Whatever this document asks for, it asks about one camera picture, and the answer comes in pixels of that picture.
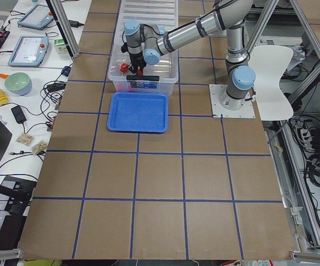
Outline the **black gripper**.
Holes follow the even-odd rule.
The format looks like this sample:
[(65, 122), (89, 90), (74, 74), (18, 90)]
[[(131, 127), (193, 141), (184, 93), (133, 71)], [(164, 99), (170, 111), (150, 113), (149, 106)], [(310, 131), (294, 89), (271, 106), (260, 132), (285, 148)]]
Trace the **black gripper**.
[(135, 74), (135, 69), (138, 69), (137, 75), (143, 75), (143, 68), (146, 67), (146, 62), (144, 60), (143, 53), (142, 52), (137, 54), (130, 53), (129, 56), (131, 60), (131, 66), (128, 67), (129, 71), (132, 74)]

